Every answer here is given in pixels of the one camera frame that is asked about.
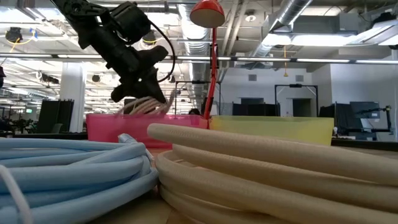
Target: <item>white pillar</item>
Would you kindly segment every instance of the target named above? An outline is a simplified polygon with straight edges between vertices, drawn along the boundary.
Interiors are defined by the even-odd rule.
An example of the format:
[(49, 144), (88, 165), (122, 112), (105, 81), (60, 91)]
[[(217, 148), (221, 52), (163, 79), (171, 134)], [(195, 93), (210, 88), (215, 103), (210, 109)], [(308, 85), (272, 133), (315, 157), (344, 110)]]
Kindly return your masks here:
[(83, 63), (64, 62), (60, 100), (74, 100), (70, 132), (82, 132), (85, 112), (86, 70)]

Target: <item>lamp shade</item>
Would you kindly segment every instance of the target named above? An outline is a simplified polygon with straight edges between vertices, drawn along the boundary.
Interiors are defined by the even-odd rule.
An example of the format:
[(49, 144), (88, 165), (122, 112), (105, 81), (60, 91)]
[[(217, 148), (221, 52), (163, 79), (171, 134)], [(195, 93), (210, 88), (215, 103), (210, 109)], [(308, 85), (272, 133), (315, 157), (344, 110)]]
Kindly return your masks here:
[(216, 28), (224, 24), (224, 10), (217, 0), (201, 0), (193, 7), (191, 21), (204, 28)]

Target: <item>door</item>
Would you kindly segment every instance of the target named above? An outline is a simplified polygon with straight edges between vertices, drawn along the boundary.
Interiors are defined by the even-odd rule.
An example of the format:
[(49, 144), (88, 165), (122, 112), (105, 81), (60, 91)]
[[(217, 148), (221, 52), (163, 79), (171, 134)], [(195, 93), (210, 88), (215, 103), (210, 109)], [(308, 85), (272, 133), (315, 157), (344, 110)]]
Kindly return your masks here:
[(293, 116), (311, 117), (311, 99), (293, 99)]

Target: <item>plastic bin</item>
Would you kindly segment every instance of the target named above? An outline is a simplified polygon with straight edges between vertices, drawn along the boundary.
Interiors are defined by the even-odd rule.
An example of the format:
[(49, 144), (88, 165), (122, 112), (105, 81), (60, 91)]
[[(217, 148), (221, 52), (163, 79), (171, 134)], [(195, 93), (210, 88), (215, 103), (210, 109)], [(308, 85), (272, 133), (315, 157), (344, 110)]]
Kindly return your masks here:
[(214, 116), (210, 129), (330, 145), (333, 118)]
[(86, 117), (88, 140), (117, 142), (122, 133), (129, 134), (149, 149), (171, 149), (172, 145), (147, 135), (150, 124), (172, 124), (192, 128), (207, 128), (207, 121), (197, 115), (115, 115), (88, 114)]

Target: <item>yellow plastic bin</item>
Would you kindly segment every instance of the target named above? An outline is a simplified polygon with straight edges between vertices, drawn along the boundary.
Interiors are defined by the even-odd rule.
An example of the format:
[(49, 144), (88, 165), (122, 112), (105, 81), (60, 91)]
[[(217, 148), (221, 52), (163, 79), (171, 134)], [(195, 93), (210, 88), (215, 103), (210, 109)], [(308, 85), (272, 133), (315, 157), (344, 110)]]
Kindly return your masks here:
[(330, 145), (333, 118), (213, 116), (210, 129)]

